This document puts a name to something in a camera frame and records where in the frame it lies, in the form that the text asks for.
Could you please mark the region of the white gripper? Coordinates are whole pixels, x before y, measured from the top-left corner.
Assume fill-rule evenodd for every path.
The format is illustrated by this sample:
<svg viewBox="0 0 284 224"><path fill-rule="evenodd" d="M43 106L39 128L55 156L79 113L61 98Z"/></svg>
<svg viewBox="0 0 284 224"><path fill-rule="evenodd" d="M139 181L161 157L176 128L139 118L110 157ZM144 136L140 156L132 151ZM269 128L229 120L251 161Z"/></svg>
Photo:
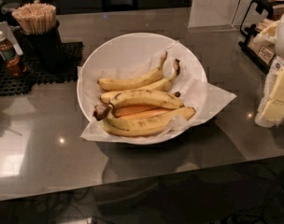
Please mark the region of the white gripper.
<svg viewBox="0 0 284 224"><path fill-rule="evenodd" d="M284 59L284 14L258 33L253 42L261 46L275 44L276 55ZM255 123L265 128L278 126L284 120L284 66L273 67L266 77L263 98Z"/></svg>

